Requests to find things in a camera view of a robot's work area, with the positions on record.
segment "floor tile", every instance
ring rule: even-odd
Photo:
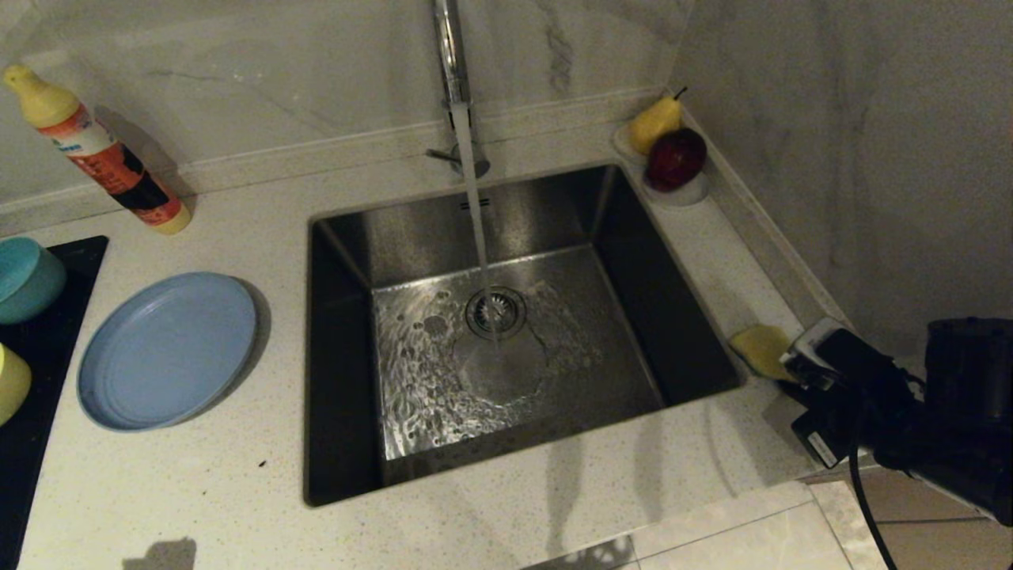
[[[639,570],[629,537],[529,566],[525,570]]]
[[[898,471],[863,470],[862,487],[876,520],[926,520],[979,515],[967,505]]]
[[[854,570],[886,570],[851,488],[843,481],[810,485],[816,504]]]
[[[789,482],[663,520],[631,536],[637,556],[646,558],[810,501],[807,486]]]
[[[1005,570],[1013,561],[1013,528],[993,520],[880,524],[898,568]]]
[[[641,570],[850,570],[814,502],[640,560]]]

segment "kitchen sink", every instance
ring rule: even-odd
[[[322,505],[734,389],[622,169],[310,227],[305,498]]]

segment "sponge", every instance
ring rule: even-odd
[[[750,327],[731,337],[728,344],[757,375],[774,381],[791,380],[791,376],[779,361],[781,355],[791,347],[791,342],[784,331],[777,327]]]

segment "running water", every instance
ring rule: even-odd
[[[468,116],[468,104],[463,102],[450,103],[450,113],[454,117],[454,129],[457,131],[457,148],[461,152],[461,172],[464,174],[464,186],[468,192],[468,209],[471,211],[471,227],[475,232],[475,247],[478,249],[478,264],[482,271],[482,291],[485,297],[485,307],[494,312],[492,291],[489,288],[489,263],[485,256],[485,230],[482,228],[482,210],[478,202],[478,183],[475,177],[475,156],[471,148],[471,118]],[[496,318],[488,316],[492,328],[492,345],[499,352],[499,335],[496,332]]]

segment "white speckled countertop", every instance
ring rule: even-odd
[[[617,160],[609,142],[615,128],[488,145],[493,169],[483,182]],[[188,538],[201,570],[512,569],[814,470],[788,428],[799,409],[770,383],[751,379],[705,400],[307,507],[308,221],[456,183],[445,164],[417,156],[201,194],[190,226],[171,238],[125,211],[28,232],[45,244],[95,234],[110,242],[57,411],[19,568],[121,568],[156,543]],[[651,210],[721,333],[760,322],[789,336],[800,332],[710,198],[684,210]],[[228,399],[182,425],[123,434],[92,424],[75,394],[87,340],[132,295],[189,270],[238,276],[260,292],[269,325],[256,368]]]

